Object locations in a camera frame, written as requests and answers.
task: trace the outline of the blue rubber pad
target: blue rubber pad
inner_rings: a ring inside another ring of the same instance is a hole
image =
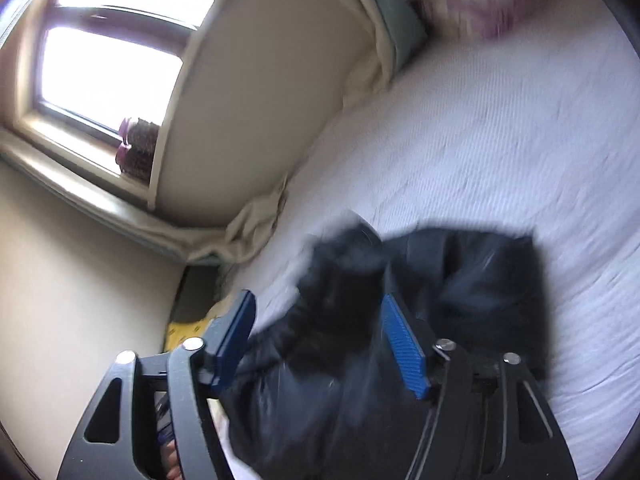
[[[382,327],[391,344],[404,385],[415,394],[417,399],[424,399],[430,387],[426,375],[427,359],[400,307],[390,294],[382,300],[381,318]]]

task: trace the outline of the bed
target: bed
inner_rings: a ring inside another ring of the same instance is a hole
[[[432,44],[387,94],[325,128],[270,243],[229,287],[257,295],[259,330],[295,294],[309,236],[353,214],[383,236],[533,233],[549,401],[579,477],[594,479],[640,409],[639,102],[640,60],[602,0],[554,0],[498,41]]]

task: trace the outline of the wrinkled sheet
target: wrinkled sheet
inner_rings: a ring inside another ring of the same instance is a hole
[[[640,60],[601,0],[556,0],[498,41],[433,45],[325,129],[273,238],[230,286],[257,295],[264,326],[291,303],[309,234],[348,210],[385,237],[428,224],[533,233],[550,403],[593,479],[640,408],[638,103]]]

